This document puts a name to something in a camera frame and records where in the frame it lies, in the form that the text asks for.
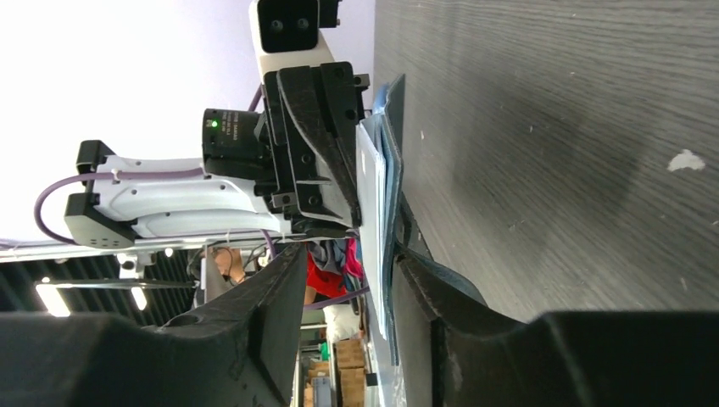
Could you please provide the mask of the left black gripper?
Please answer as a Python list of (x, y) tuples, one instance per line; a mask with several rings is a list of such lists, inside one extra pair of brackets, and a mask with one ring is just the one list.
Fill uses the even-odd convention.
[(266, 200), (290, 232), (344, 237), (361, 222), (355, 127), (367, 74), (348, 61), (296, 66), (265, 76), (265, 116), (275, 167)]

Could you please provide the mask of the blue leather card holder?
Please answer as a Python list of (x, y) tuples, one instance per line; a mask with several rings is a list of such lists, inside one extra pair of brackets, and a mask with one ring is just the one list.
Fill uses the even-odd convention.
[(486, 320), (486, 303), (472, 282), (432, 258), (404, 195), (405, 93), (404, 74), (383, 85), (357, 130), (371, 340), (390, 365), (474, 365), (487, 350), (475, 326)]

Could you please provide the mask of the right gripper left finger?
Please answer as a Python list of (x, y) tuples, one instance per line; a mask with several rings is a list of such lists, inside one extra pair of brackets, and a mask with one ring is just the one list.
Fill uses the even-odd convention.
[(160, 327), (111, 314), (1, 319), (4, 406), (287, 406), (307, 254), (287, 245), (260, 273)]

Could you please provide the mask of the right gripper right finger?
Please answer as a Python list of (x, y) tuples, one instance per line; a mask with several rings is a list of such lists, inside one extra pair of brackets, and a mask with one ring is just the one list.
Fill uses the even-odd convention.
[(395, 259), (410, 406), (715, 406), (715, 312), (561, 311), (522, 323)]

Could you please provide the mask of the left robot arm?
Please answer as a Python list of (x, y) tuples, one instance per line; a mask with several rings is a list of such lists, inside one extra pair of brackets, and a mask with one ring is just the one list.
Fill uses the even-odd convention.
[(64, 222), (76, 244), (273, 232), (342, 238), (361, 222), (355, 127), (367, 75), (335, 62), (270, 72), (264, 109), (207, 109), (202, 152), (190, 159), (129, 159), (104, 142), (79, 148)]

